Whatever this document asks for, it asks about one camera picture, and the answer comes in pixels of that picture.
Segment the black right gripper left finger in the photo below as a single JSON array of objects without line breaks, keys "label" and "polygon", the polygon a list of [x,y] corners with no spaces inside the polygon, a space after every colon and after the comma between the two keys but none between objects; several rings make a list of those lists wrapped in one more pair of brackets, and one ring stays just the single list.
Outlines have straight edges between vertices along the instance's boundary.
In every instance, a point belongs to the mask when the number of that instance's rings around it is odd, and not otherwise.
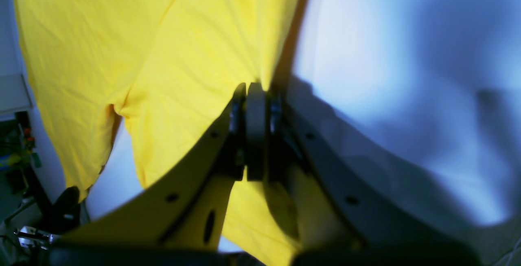
[{"label": "black right gripper left finger", "polygon": [[160,180],[115,211],[53,242],[50,266],[232,266],[218,245],[243,177],[247,111],[265,114],[262,85],[239,84],[221,115]]}]

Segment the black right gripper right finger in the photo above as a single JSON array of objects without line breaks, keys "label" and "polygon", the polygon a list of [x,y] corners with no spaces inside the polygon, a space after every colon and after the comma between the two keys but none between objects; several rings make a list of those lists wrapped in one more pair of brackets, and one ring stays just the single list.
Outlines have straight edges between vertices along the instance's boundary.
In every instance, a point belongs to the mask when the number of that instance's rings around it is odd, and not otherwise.
[{"label": "black right gripper right finger", "polygon": [[281,88],[267,92],[267,184],[280,185],[302,246],[293,266],[479,266],[466,245],[392,204],[341,160]]}]

